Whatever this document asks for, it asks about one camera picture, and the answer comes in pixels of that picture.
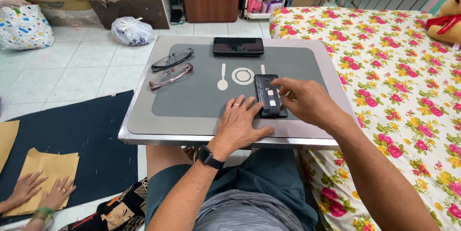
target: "polka dot bag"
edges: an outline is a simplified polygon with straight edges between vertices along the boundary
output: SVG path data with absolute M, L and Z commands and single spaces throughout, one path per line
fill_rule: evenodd
M 0 10 L 0 45 L 3 49 L 35 49 L 51 46 L 55 36 L 38 5 Z

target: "white tile floor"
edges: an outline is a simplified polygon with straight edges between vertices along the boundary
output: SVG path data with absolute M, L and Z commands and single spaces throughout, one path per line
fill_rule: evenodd
M 53 28 L 55 43 L 45 49 L 0 49 L 0 122 L 40 110 L 84 101 L 112 92 L 134 89 L 154 44 L 131 47 L 117 43 L 101 28 Z M 158 35 L 270 38 L 269 21 L 237 20 L 232 23 L 185 23 Z M 249 150 L 239 150 L 226 165 L 240 164 Z M 138 149 L 139 179 L 146 176 L 146 150 Z M 66 208 L 55 215 L 51 230 L 87 217 L 112 196 Z M 1 230 L 26 223 L 5 225 Z

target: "spoon icon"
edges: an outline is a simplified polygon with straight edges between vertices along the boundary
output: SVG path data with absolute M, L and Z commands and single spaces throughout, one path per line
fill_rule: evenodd
M 224 80 L 224 75 L 226 74 L 226 64 L 223 63 L 223 68 L 221 70 L 221 76 L 223 77 L 220 81 L 218 81 L 218 89 L 224 91 L 227 89 L 227 81 Z

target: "eyeglass frame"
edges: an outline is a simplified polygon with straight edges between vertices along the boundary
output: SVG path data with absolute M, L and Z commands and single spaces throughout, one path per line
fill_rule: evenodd
M 178 69 L 182 69 L 182 68 L 184 68 L 184 71 L 183 71 L 180 75 L 178 75 L 178 76 L 176 76 L 176 77 L 174 77 L 174 78 L 171 78 L 170 80 L 167 80 L 167 81 L 157 82 L 157 81 L 159 81 L 161 78 L 163 78 L 163 77 L 169 75 L 170 73 L 172 73 L 172 72 L 174 72 L 174 71 L 176 71 L 176 70 L 178 70 Z M 192 71 L 193 68 L 194 68 L 194 66 L 192 65 L 192 63 L 185 63 L 185 64 L 182 64 L 182 65 L 179 65 L 179 66 L 174 66 L 173 68 L 171 68 L 169 71 L 167 71 L 167 72 L 164 73 L 163 75 L 161 75 L 161 76 L 159 76 L 159 77 L 153 79 L 152 81 L 150 81 L 150 82 L 149 82 L 149 87 L 150 87 L 151 90 L 156 90 L 156 89 L 158 89 L 158 88 L 160 88 L 160 87 L 162 87 L 162 86 L 164 86 L 164 85 L 166 85 L 166 84 L 168 84 L 168 83 L 170 83 L 170 82 L 172 82 L 172 81 L 175 81 L 175 80 L 177 80 L 177 79 L 183 77 L 183 76 L 186 75 L 188 72 Z
M 156 66 L 157 63 L 163 61 L 163 60 L 168 60 L 170 59 L 171 57 L 176 57 L 177 55 L 179 55 L 180 53 L 186 53 L 186 52 L 189 52 L 186 57 L 182 58 L 181 60 L 178 60 L 170 65 L 164 65 L 164 66 Z M 173 67 L 173 66 L 176 66 L 182 62 L 184 62 L 187 58 L 189 58 L 193 53 L 195 53 L 195 51 L 192 49 L 192 48 L 186 48 L 182 51 L 177 51 L 177 52 L 174 52 L 170 55 L 167 55 L 165 56 L 164 58 L 158 60 L 157 62 L 153 63 L 150 67 L 150 69 L 152 69 L 152 72 L 158 72 L 158 71 L 162 71 L 164 69 L 167 69 L 167 68 L 170 68 L 170 67 Z

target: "smartwatch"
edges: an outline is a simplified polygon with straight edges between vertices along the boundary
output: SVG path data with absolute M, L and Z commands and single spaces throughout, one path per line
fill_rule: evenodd
M 213 158 L 213 153 L 207 146 L 201 146 L 198 152 L 198 157 L 203 164 L 209 165 L 215 169 L 221 169 L 224 166 L 224 162 L 218 161 Z

